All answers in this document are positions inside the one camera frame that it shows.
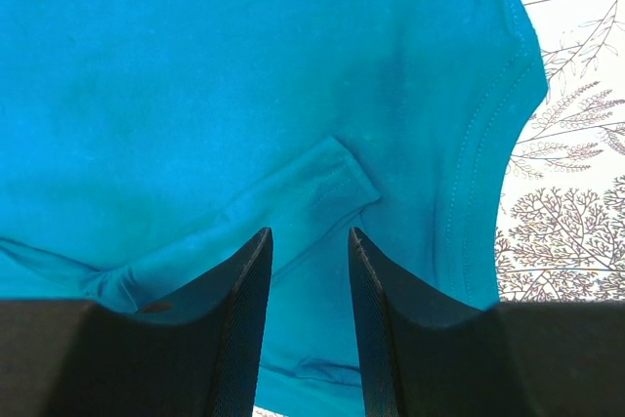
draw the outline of blue t-shirt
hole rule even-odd
[[[257,404],[363,415],[358,226],[486,308],[520,0],[0,0],[0,295],[131,312],[271,227]]]

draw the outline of blue fabric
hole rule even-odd
[[[363,415],[358,226],[478,308],[546,93],[520,0],[0,0],[0,295],[121,312],[273,228],[257,404]]]

